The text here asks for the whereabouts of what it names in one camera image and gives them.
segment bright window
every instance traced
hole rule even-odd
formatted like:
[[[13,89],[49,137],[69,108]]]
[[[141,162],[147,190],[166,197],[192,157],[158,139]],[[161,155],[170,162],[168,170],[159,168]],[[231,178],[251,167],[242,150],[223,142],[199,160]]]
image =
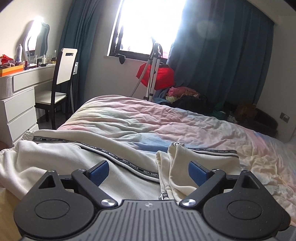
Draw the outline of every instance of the bright window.
[[[167,59],[181,22],[186,0],[124,0],[113,37],[111,55],[145,60],[153,42]]]

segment chair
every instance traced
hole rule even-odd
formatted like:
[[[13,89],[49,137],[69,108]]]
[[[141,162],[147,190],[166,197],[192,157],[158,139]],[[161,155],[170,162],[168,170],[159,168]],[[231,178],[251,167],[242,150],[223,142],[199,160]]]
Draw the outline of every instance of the chair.
[[[42,91],[35,95],[35,107],[45,110],[45,118],[47,122],[49,121],[48,111],[50,111],[53,130],[56,129],[54,110],[64,102],[66,102],[66,120],[69,119],[70,88],[76,54],[77,49],[63,48],[57,56],[57,63],[52,80],[52,90]],[[57,85],[64,82],[68,82],[66,93],[56,92]]]

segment teal curtain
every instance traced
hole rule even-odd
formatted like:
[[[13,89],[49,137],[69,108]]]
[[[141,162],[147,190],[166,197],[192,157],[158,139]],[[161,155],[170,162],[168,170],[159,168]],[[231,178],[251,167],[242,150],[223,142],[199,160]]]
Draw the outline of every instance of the teal curtain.
[[[104,0],[73,0],[62,33],[59,50],[76,48],[78,74],[73,76],[74,110],[84,103],[84,88],[89,57]]]
[[[257,103],[273,29],[272,20],[245,0],[187,0],[167,62],[176,86],[195,89],[212,103]]]

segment hose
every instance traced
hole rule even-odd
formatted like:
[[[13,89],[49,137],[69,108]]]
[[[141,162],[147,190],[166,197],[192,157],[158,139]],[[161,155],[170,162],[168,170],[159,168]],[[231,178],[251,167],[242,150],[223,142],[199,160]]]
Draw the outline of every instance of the hose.
[[[146,66],[145,66],[145,68],[144,68],[144,70],[143,70],[143,72],[142,72],[142,74],[141,74],[141,76],[140,76],[140,78],[139,78],[139,81],[138,81],[138,83],[136,84],[134,90],[132,91],[132,93],[130,94],[129,97],[133,97],[133,95],[134,95],[134,93],[136,92],[137,88],[139,87],[139,85],[140,85],[140,83],[141,83],[141,81],[142,81],[142,79],[143,79],[143,77],[144,77],[144,75],[145,75],[145,73],[146,73],[146,71],[147,71],[148,66],[149,66],[150,63],[151,63],[151,59],[148,59],[148,61],[147,61],[147,63],[146,63]]]

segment red cloth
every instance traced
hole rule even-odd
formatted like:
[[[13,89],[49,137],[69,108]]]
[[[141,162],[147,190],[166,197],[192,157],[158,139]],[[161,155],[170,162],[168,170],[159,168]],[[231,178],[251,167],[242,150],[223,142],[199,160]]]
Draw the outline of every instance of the red cloth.
[[[2,58],[2,64],[8,63],[9,60],[13,60],[13,58],[10,58],[5,54],[2,55],[0,58]]]
[[[137,78],[140,79],[142,72],[146,66],[146,63],[141,65],[137,73]],[[148,86],[149,76],[150,76],[151,65],[148,66],[148,69],[141,81],[143,85]],[[168,65],[160,65],[155,82],[155,90],[165,89],[171,87],[175,84],[174,81],[174,71]]]

